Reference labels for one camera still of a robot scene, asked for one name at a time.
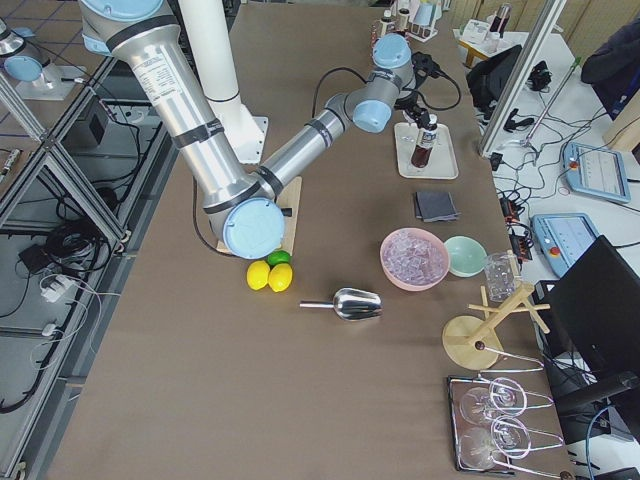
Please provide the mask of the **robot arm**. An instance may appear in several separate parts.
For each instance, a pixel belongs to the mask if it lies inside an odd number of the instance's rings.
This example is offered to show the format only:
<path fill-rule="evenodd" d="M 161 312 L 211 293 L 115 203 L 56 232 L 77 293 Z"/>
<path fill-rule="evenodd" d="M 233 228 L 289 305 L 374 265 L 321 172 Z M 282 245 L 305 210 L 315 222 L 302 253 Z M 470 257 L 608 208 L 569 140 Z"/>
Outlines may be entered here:
<path fill-rule="evenodd" d="M 350 126 L 379 133 L 415 74 L 408 42 L 388 34 L 373 48 L 364 87 L 333 96 L 264 164 L 242 167 L 178 43 L 180 26 L 164 1 L 83 1 L 83 27 L 106 54 L 129 65 L 160 114 L 204 193 L 214 234 L 232 254 L 262 258 L 277 249 L 285 220 L 275 200 L 283 188 Z"/>

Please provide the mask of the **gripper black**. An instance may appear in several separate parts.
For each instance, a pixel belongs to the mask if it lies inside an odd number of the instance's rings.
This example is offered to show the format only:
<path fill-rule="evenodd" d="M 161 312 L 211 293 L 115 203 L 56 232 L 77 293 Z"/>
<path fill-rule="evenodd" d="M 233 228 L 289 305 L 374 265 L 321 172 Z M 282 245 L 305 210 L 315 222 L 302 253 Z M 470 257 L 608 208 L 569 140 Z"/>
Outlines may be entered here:
<path fill-rule="evenodd" d="M 422 94 L 413 90 L 399 100 L 399 109 L 409 124 L 416 125 L 418 128 L 427 128 L 430 123 L 430 112 L 426 106 L 419 105 L 421 98 Z"/>

